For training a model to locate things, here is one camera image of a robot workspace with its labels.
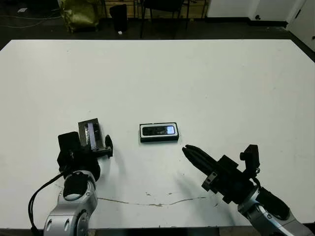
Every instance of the white wall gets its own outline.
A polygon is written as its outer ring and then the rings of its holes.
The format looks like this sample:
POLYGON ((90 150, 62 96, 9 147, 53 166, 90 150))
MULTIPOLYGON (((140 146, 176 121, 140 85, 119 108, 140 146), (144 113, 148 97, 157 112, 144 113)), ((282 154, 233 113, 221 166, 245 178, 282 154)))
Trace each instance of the white wall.
POLYGON ((262 21, 288 21, 303 0, 210 0, 208 17, 249 17, 262 21))
POLYGON ((296 0, 260 0, 251 20, 259 15, 262 21, 285 21, 296 0))
POLYGON ((287 18, 286 18, 286 21, 287 21, 288 23, 291 23, 291 22, 294 20, 296 14, 298 13, 298 11, 299 11, 299 10, 301 9, 301 7, 303 6, 303 3, 305 3, 305 0, 296 0, 296 1, 295 1, 295 3, 294 3, 294 5, 293 5, 293 7, 292 7, 290 13, 288 14, 288 16, 287 16, 287 18))
POLYGON ((208 17, 248 17, 253 0, 210 0, 208 17))

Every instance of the small screen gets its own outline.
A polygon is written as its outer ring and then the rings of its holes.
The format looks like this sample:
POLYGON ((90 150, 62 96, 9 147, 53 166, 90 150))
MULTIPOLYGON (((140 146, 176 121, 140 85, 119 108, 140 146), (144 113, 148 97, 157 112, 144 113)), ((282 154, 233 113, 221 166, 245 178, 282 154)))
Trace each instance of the small screen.
POLYGON ((143 136, 175 134, 175 128, 173 125, 143 127, 142 134, 143 136))
POLYGON ((175 134, 174 126, 167 127, 167 134, 175 134))

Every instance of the dark floor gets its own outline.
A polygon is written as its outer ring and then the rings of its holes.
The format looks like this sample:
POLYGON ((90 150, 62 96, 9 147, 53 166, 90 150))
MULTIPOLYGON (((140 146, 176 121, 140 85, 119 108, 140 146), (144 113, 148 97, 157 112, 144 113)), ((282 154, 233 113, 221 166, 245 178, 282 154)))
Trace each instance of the dark floor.
MULTIPOLYGON (((0 49, 11 39, 140 39, 141 22, 139 20, 130 19, 128 30, 123 35, 115 32, 111 19, 101 20, 99 31, 85 30, 71 34, 66 31, 62 18, 41 22, 40 20, 4 17, 7 15, 36 18, 59 16, 58 11, 51 11, 52 8, 47 10, 48 7, 40 9, 31 7, 26 12, 18 13, 18 9, 28 7, 28 5, 20 2, 8 4, 7 2, 8 0, 0 0, 0 49), (29 28, 10 28, 34 24, 38 25, 29 28)), ((207 23, 205 20, 195 20, 189 22, 186 30, 184 21, 179 21, 178 24, 166 20, 153 20, 152 24, 146 21, 143 39, 291 39, 315 61, 315 53, 285 28, 249 26, 247 22, 207 23)))

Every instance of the door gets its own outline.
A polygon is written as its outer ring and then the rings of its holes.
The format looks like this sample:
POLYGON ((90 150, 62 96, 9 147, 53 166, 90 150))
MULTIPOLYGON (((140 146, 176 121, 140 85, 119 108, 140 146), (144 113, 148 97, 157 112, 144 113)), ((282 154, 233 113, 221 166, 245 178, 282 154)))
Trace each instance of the door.
POLYGON ((315 51, 315 0, 305 1, 288 29, 315 51))

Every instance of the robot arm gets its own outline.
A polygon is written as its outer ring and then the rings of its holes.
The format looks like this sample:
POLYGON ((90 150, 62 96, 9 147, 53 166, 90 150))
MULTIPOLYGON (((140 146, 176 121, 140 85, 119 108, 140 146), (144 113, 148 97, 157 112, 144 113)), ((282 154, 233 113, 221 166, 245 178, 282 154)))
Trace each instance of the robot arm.
POLYGON ((64 181, 57 206, 50 212, 45 236, 85 236, 97 205, 95 179, 89 171, 76 171, 64 181))
POLYGON ((97 205, 96 181, 100 176, 98 157, 113 155, 109 135, 105 145, 97 145, 95 124, 87 123, 88 144, 82 146, 77 132, 58 136, 60 154, 59 171, 71 170, 64 176, 64 188, 59 193, 57 206, 50 212, 44 228, 44 236, 86 236, 89 218, 97 205))
POLYGON ((260 186, 258 146, 249 145, 241 153, 246 169, 241 172, 238 164, 227 156, 214 160, 201 149, 186 145, 186 158, 207 175, 202 187, 214 193, 220 192, 226 203, 233 201, 238 211, 245 216, 262 236, 314 236, 293 216, 290 208, 271 192, 260 186))

